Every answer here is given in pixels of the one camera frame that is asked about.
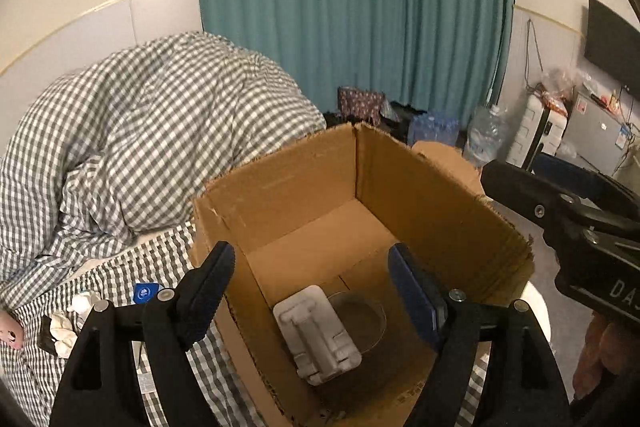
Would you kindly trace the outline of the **right hand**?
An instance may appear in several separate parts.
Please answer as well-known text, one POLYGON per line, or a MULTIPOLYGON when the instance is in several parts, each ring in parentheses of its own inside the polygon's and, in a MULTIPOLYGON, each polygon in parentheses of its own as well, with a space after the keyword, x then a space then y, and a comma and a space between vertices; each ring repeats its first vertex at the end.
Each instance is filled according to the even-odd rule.
POLYGON ((574 398, 584 399, 600 384, 604 371, 620 376, 639 363, 639 337, 623 325, 593 312, 573 377, 574 398))

